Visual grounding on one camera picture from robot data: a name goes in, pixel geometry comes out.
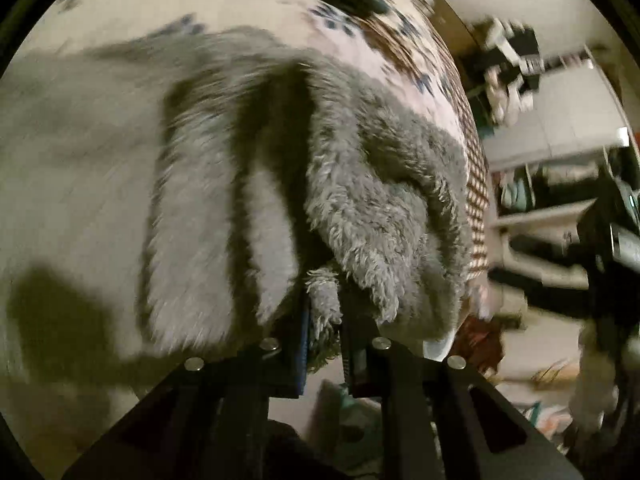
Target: patterned bedspread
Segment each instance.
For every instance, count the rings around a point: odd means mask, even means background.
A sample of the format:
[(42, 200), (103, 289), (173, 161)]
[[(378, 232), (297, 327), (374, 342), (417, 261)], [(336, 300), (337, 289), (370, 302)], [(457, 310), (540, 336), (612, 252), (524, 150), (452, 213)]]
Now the patterned bedspread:
[(469, 277), (486, 269), (482, 212), (486, 167), (453, 60), (431, 27), (428, 0), (386, 0), (386, 15), (354, 18), (320, 0), (59, 0), (18, 51), (77, 52), (141, 36), (200, 34), (250, 25), (284, 43), (313, 47), (382, 81), (401, 102), (465, 150), (466, 211), (474, 232)]

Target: gray fluffy fur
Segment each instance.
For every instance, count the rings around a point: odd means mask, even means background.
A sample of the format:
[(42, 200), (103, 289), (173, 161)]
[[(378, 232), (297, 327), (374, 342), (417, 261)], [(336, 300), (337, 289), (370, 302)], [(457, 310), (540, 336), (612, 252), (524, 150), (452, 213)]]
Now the gray fluffy fur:
[(470, 232), (450, 135), (372, 78), (260, 30), (116, 50), (184, 74), (166, 102), (149, 242), (163, 351), (235, 352), (305, 285), (318, 351), (340, 321), (339, 283), (368, 291), (362, 308), (406, 338), (453, 327)]

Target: cluttered room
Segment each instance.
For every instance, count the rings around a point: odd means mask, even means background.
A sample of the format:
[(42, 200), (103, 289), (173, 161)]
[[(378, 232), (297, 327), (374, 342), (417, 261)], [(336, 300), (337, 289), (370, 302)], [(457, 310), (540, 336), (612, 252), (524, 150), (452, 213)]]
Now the cluttered room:
[(16, 0), (12, 478), (631, 478), (640, 18), (608, 1)]

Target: screw head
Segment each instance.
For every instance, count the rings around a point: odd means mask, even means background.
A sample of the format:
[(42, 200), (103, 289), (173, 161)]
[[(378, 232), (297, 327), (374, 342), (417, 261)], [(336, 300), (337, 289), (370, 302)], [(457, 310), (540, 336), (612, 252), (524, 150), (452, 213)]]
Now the screw head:
[(190, 372), (199, 372), (204, 368), (204, 361), (199, 357), (189, 357), (184, 362), (184, 367)]
[(274, 337), (265, 337), (260, 341), (260, 348), (265, 352), (275, 352), (280, 348), (280, 342)]
[(449, 368), (453, 368), (454, 370), (462, 370), (466, 366), (465, 358), (460, 357), (459, 355), (452, 355), (447, 358), (447, 365)]
[(391, 348), (391, 341), (386, 337), (375, 337), (371, 340), (371, 346), (376, 350), (389, 350)]

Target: shelf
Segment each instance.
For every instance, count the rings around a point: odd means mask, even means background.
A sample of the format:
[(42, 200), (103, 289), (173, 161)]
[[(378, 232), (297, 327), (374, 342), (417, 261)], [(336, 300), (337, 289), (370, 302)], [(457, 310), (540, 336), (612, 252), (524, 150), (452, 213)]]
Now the shelf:
[(583, 200), (582, 202), (574, 202), (571, 204), (558, 205), (537, 209), (527, 213), (514, 213), (511, 215), (503, 215), (500, 218), (492, 220), (488, 223), (489, 227), (508, 227), (514, 225), (528, 224), (530, 222), (554, 220), (569, 216), (578, 215), (585, 211), (595, 202), (592, 200)]

